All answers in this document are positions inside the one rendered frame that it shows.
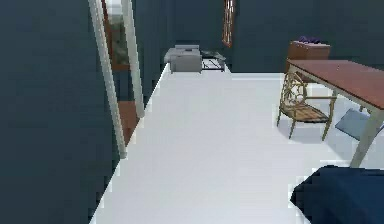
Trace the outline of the tan wooden chair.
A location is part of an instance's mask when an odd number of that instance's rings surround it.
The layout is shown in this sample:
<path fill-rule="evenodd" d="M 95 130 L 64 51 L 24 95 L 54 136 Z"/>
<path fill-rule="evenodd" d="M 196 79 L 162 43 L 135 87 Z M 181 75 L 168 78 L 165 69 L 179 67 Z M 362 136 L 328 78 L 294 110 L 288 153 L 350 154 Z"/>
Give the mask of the tan wooden chair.
<path fill-rule="evenodd" d="M 329 113 L 325 114 L 320 109 L 310 105 L 308 100 L 328 100 Z M 333 120 L 336 100 L 336 93 L 330 96 L 309 96 L 307 94 L 307 84 L 298 73 L 287 72 L 284 76 L 280 93 L 276 125 L 280 124 L 282 114 L 290 118 L 292 125 L 289 138 L 291 138 L 297 122 L 324 124 L 325 127 L 321 139 L 325 140 Z"/>

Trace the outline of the brown wooden chest of drawers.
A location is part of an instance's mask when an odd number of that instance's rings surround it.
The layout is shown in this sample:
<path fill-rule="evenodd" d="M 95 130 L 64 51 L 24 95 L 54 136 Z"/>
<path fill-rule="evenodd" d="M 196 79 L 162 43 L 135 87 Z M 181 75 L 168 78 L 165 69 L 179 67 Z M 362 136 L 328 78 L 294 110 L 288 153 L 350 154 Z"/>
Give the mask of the brown wooden chest of drawers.
<path fill-rule="evenodd" d="M 287 58 L 291 60 L 327 60 L 331 46 L 327 44 L 313 44 L 291 41 Z"/>

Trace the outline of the purple object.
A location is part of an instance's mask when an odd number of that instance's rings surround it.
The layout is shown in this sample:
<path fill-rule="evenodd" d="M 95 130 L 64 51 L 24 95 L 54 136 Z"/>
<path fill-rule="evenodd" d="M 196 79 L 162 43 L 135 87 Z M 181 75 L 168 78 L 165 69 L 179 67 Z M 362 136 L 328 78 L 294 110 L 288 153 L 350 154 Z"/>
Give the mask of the purple object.
<path fill-rule="evenodd" d="M 312 44 L 319 44 L 321 42 L 319 38 L 306 37 L 306 36 L 300 36 L 298 41 L 303 43 L 312 43 Z"/>

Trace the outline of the brown top white leg table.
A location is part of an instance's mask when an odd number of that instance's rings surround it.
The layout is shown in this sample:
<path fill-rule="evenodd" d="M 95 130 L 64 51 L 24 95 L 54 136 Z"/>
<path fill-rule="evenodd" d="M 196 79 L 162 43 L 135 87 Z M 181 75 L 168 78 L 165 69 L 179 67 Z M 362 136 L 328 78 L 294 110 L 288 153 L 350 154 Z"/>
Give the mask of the brown top white leg table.
<path fill-rule="evenodd" d="M 371 111 L 350 162 L 358 168 L 384 122 L 384 71 L 348 60 L 288 59 L 287 63 L 289 72 L 299 72 Z"/>

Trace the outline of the pale blue floor cushion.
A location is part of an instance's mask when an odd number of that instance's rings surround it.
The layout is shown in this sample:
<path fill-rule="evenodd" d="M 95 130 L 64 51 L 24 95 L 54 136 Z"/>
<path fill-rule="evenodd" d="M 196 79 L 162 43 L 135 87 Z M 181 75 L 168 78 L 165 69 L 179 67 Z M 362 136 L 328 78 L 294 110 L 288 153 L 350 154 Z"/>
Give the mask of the pale blue floor cushion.
<path fill-rule="evenodd" d="M 335 127 L 350 137 L 360 140 L 369 118 L 368 114 L 350 108 Z"/>

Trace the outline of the glass top black frame table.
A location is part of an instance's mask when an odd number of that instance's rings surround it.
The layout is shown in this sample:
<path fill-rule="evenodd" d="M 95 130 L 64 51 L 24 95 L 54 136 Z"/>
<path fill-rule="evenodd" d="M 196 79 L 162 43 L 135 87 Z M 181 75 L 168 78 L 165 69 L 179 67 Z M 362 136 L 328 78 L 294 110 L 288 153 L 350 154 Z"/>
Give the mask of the glass top black frame table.
<path fill-rule="evenodd" d="M 202 51 L 202 69 L 225 71 L 226 58 L 218 52 Z"/>

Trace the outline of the white door frame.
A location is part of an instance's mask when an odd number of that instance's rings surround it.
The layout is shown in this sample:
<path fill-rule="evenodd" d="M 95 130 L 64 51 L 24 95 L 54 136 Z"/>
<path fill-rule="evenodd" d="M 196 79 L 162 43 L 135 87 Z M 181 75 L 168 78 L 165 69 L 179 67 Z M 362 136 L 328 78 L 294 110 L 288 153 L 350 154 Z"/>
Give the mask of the white door frame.
<path fill-rule="evenodd" d="M 136 114 L 139 118 L 143 118 L 145 116 L 145 109 L 138 58 L 139 54 L 137 51 L 136 43 L 132 0 L 120 0 L 120 2 L 122 5 L 123 24 L 125 28 L 129 68 L 131 69 L 130 74 L 134 92 Z M 107 46 L 107 37 L 104 27 L 104 25 L 107 24 L 108 21 L 104 17 L 101 0 L 88 0 L 88 3 L 97 43 L 102 75 L 104 78 L 105 89 L 108 97 L 109 108 L 111 111 L 116 142 L 119 150 L 119 156 L 121 159 L 125 159 L 127 157 L 127 149 L 123 136 L 123 127 L 120 119 L 117 96 L 113 80 L 112 65 L 109 56 L 109 47 Z"/>

